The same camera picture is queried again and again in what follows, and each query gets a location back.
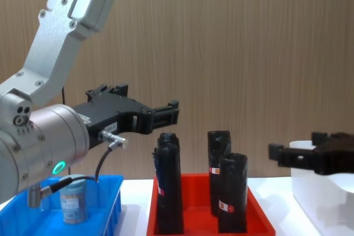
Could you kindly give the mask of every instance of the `label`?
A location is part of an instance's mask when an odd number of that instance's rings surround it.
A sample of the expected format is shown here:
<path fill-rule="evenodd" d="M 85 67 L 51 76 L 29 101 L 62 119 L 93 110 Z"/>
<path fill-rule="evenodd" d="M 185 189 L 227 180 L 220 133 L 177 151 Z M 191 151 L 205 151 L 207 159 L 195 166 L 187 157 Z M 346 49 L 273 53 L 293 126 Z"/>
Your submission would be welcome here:
<path fill-rule="evenodd" d="M 230 204 L 225 204 L 219 200 L 219 208 L 225 212 L 232 213 L 235 211 L 235 208 Z"/>
<path fill-rule="evenodd" d="M 219 174 L 220 173 L 220 168 L 213 168 L 213 167 L 210 167 L 209 168 L 209 172 L 211 174 Z"/>
<path fill-rule="evenodd" d="M 79 208 L 79 199 L 78 198 L 63 198 L 61 197 L 61 207 L 64 209 L 78 209 Z"/>
<path fill-rule="evenodd" d="M 64 213 L 64 218 L 74 218 L 75 215 L 73 213 Z"/>
<path fill-rule="evenodd" d="M 82 114 L 78 113 L 81 119 L 84 121 L 84 124 L 89 124 L 91 122 L 91 118 L 87 116 L 83 116 Z"/>
<path fill-rule="evenodd" d="M 118 123 L 115 122 L 115 123 L 113 123 L 113 124 L 110 124 L 110 125 L 106 126 L 106 127 L 105 127 L 105 131 L 111 133 L 111 132 L 113 132 L 113 131 L 116 131 L 117 128 L 118 128 Z"/>

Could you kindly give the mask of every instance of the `red label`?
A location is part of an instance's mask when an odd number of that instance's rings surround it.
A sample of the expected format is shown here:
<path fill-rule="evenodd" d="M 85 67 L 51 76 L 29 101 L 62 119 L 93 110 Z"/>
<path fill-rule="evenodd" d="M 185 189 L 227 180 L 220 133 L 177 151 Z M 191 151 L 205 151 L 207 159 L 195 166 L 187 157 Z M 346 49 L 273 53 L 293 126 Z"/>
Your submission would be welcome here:
<path fill-rule="evenodd" d="M 228 206 L 227 211 L 232 213 L 233 211 L 235 211 L 235 208 L 233 206 Z"/>

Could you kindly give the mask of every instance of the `red plastic bin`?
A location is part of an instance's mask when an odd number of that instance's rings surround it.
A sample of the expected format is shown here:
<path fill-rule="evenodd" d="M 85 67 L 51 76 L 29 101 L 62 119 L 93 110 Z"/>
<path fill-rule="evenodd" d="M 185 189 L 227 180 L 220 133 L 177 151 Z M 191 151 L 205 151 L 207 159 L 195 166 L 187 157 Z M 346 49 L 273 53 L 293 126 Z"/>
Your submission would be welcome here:
<path fill-rule="evenodd" d="M 147 236 L 161 235 L 157 226 L 157 180 L 154 179 L 153 196 Z M 184 234 L 182 235 L 234 235 L 274 236 L 275 230 L 259 206 L 250 189 L 247 194 L 247 233 L 218 233 L 217 218 L 211 214 L 209 174 L 182 174 L 182 201 Z"/>

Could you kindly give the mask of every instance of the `white box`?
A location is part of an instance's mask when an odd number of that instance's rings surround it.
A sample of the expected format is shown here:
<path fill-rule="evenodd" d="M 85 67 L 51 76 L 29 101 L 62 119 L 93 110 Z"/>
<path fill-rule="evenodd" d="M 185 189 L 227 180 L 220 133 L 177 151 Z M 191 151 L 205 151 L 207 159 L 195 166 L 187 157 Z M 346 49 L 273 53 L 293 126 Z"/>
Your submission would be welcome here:
<path fill-rule="evenodd" d="M 311 141 L 294 141 L 291 148 L 313 149 Z M 295 199 L 325 236 L 354 235 L 354 175 L 321 176 L 291 169 Z"/>

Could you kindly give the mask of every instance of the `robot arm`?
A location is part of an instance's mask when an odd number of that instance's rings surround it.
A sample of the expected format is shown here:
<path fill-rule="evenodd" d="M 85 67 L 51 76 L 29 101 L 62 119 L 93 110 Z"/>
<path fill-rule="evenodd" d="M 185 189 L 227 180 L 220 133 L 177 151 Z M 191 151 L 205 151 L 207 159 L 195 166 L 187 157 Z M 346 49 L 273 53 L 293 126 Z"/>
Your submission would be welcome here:
<path fill-rule="evenodd" d="M 80 44 L 102 29 L 113 0 L 48 0 L 23 68 L 0 85 L 0 203 L 29 189 L 39 206 L 39 182 L 80 161 L 103 141 L 121 145 L 121 132 L 149 134 L 176 124 L 178 102 L 151 109 L 127 97 L 127 85 L 88 91 L 88 102 L 32 112 L 57 95 Z"/>
<path fill-rule="evenodd" d="M 43 106 L 63 87 L 81 42 L 99 32 L 114 0 L 48 0 L 23 68 L 0 85 L 0 95 L 18 95 Z"/>
<path fill-rule="evenodd" d="M 319 175 L 354 173 L 354 135 L 313 132 L 313 149 L 284 148 L 280 144 L 269 145 L 269 158 L 280 167 L 313 170 Z"/>

